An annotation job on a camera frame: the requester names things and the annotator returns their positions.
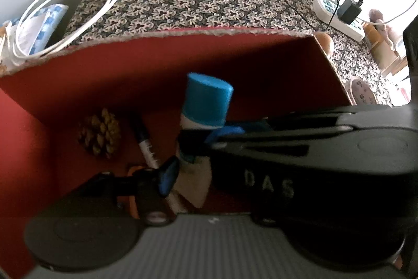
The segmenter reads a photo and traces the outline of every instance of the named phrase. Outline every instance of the cardboard edge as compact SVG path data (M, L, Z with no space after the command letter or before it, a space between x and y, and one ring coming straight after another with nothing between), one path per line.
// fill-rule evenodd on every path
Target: cardboard edge
M343 79L340 77L340 75L337 72L337 66L336 64L331 60L331 58L329 58L329 56L327 55L327 53L325 52L325 50L322 48L321 44L319 43L319 40L315 37L315 35L312 35L313 38L315 38L316 44L318 45L319 49L323 52L323 56L327 59L328 63L331 65L332 70L334 70L335 75L337 76L341 88L343 89L343 91L346 94L346 97L348 98L348 100L350 101L351 105L355 105L350 97L350 94L348 93L346 87L345 87L345 82L343 81Z
M164 38L164 37L178 37L178 36L186 36L186 35L208 35L208 36L225 36L225 35L236 35L236 34L254 34L254 35L284 35L284 36L292 36L297 38L303 37L313 37L313 34L309 31L295 31L295 30L278 30L278 29L265 29L265 28L250 28L250 27L240 27L240 28L187 28L187 29L178 29L178 30L164 30L164 31L152 31L152 32L142 32L139 34L133 34L129 36L115 36L115 37L106 37L103 39L92 40L82 42L78 45L70 46L63 50L60 50L53 54L48 54L43 57L39 57L39 59L31 60L23 65L16 67L10 71L0 71L0 78L4 76L11 76L16 74L17 72L24 70L28 67L34 67L37 65L41 65L43 63L48 62L52 58L57 58L60 56L65 56L72 54L75 51L82 50L84 48L88 48L95 45L100 44L110 44L114 42L126 42L133 39L139 38Z

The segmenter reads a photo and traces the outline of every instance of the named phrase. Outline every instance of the black circular pad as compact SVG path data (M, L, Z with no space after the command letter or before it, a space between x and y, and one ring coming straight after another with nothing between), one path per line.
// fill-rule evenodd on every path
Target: black circular pad
M139 226L124 211L101 200L75 201L27 224L25 243L40 265L65 272L97 269L136 244Z
M321 266L339 271L363 271L392 263L400 254L404 237L394 240L318 231L305 228L285 231L292 246Z

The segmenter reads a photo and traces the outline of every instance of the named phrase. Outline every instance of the blue cap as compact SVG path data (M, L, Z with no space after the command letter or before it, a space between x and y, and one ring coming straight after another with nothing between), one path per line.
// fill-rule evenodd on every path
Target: blue cap
M183 115L199 124L223 126L234 88L219 78L189 73Z

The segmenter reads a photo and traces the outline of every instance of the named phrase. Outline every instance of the power strip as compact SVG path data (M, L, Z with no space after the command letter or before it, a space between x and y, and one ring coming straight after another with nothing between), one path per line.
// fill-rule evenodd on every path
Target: power strip
M314 0L312 4L312 11L315 12L321 21L327 24L329 23L335 9L336 3L331 0ZM337 15L335 15L332 19L331 26L358 42L364 38L362 21L357 18L350 25L348 25L343 21L340 21Z

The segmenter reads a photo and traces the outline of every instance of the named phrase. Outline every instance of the pine cone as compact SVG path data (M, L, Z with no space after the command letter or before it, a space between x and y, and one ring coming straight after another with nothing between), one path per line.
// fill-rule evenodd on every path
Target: pine cone
M106 108L101 115L87 116L80 123L78 141L95 156L111 158L118 150L120 139L119 121Z

